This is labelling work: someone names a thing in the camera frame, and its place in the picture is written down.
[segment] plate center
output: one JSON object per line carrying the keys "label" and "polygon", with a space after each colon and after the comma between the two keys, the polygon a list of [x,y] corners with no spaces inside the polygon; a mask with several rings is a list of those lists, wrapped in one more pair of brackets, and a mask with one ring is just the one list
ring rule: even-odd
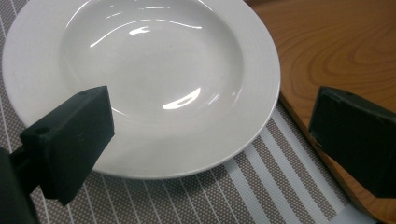
{"label": "plate center", "polygon": [[68,23],[60,53],[70,89],[108,86],[121,133],[200,132],[242,90],[238,42],[199,1],[90,1]]}

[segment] ceramic plate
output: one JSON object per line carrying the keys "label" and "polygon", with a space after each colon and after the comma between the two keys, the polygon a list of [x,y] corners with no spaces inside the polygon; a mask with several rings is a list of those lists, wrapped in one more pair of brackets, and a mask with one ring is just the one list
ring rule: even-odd
{"label": "ceramic plate", "polygon": [[27,126],[107,85],[116,135],[94,170],[131,178],[227,161],[265,125],[280,83],[274,42],[241,0],[31,0],[3,69]]}

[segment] wooden table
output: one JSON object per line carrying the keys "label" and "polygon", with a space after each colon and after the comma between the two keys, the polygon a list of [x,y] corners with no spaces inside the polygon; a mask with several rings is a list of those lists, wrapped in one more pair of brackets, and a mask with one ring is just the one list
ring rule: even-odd
{"label": "wooden table", "polygon": [[[281,101],[310,138],[319,86],[354,92],[396,112],[396,1],[247,0],[270,31],[281,64]],[[379,199],[321,152],[352,201],[396,223],[396,199]]]}

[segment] placemat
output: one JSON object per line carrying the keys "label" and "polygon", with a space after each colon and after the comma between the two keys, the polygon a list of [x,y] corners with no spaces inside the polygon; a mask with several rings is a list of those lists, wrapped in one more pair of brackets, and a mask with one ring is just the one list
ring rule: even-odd
{"label": "placemat", "polygon": [[[0,2],[0,58],[9,27],[26,3]],[[0,117],[0,146],[12,152],[25,127],[2,78]],[[31,197],[41,223],[329,223],[351,209],[281,103],[252,144],[206,172],[165,180],[92,172],[65,207],[45,199],[40,188]]]}

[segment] gray and white striped placemat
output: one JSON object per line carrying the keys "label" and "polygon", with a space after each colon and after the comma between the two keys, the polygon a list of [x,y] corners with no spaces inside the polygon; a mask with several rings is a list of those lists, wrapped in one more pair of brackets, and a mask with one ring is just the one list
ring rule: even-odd
{"label": "gray and white striped placemat", "polygon": [[[26,3],[0,0],[0,58],[9,27]],[[11,152],[21,145],[25,127],[2,78],[0,117],[0,146]],[[65,207],[46,200],[40,188],[31,197],[41,223],[373,223],[349,205],[281,103],[244,152],[209,171],[166,180],[92,172]]]}

